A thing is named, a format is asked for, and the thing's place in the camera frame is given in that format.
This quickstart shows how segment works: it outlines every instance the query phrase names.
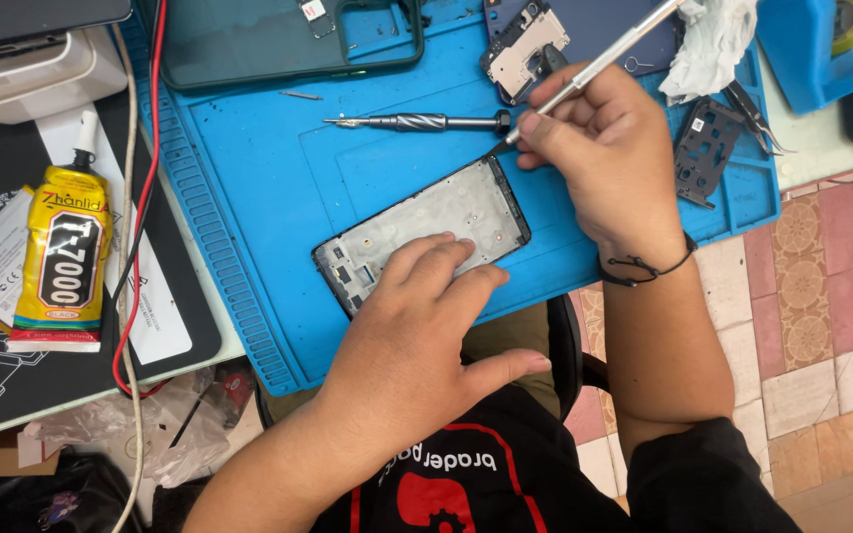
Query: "white tube cap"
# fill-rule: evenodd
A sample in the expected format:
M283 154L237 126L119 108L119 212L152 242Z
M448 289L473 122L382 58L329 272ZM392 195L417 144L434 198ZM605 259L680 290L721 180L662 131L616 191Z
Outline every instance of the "white tube cap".
M94 111L84 111L80 114L80 133L74 143L75 150L97 153L94 147L94 136L98 132L98 114Z

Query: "fingernail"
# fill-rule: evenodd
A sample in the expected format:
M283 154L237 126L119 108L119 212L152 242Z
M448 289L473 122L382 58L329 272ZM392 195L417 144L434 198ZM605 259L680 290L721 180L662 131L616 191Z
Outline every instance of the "fingernail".
M545 356L539 356L529 363L528 374L540 374L551 372L551 360Z
M534 113L529 115L529 117L522 121L522 126L518 128L518 131L521 132L522 136L530 135L536 128L539 127L539 122L542 121L542 115L538 113Z

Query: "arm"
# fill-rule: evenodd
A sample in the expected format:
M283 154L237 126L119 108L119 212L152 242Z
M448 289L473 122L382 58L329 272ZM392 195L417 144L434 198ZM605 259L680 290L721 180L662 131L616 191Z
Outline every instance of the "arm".
M530 94L544 103L581 66L555 73ZM519 118L522 168L554 164L578 222L618 278L646 279L608 259L643 258L666 270L686 254L666 119L633 78L610 67L551 116ZM710 321L696 262L629 288L605 284L605 343L623 456L695 422L733 414L733 377Z
M506 383L550 370L551 361L532 350L460 364L469 326L509 279L486 265L454 281L453 271L474 250L472 241L455 241L449 232L398 249L314 400L219 470L184 531L308 531L393 455Z

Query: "black plastic bracket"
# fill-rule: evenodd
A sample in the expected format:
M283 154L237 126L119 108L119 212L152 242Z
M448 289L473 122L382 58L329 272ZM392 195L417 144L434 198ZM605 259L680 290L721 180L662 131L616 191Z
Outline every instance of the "black plastic bracket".
M697 102L674 153L677 196L716 209L706 197L719 185L742 133L744 119L740 113L709 97Z

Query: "black bracelet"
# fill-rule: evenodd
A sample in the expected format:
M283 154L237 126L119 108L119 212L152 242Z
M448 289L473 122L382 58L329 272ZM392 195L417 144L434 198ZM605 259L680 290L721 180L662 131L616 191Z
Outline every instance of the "black bracelet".
M670 270L665 270L663 272L660 272L659 270L657 270L657 268L654 268L653 266L648 265L647 263L644 262L643 259L641 259L640 257L635 256L635 255L628 255L627 256L630 259L630 261L619 261L619 260L614 259L612 257L608 260L608 265L628 265L630 267L643 268L647 272L650 272L650 275L653 276L652 278L650 278L648 280L635 280L633 278L627 278L625 280L622 280L621 278L615 278L614 276L611 276L606 270L604 270L604 267L601 266L601 255L598 254L598 257L597 257L598 276L600 276L602 280L604 280L610 284L624 285L624 286L629 286L631 288L637 286L638 284L646 284L647 282L652 282L652 281L656 280L658 277L662 276L663 274L669 274L670 272L673 272L677 268L682 267L683 264L686 263L686 260L689 259L691 255L693 255L693 252L695 252L699 249L699 245L697 244L696 241L693 240L693 237L691 237L689 233L684 231L683 237L686 238L686 255L683 257L683 259L681 259L681 261L679 263L677 263L675 266L670 268Z

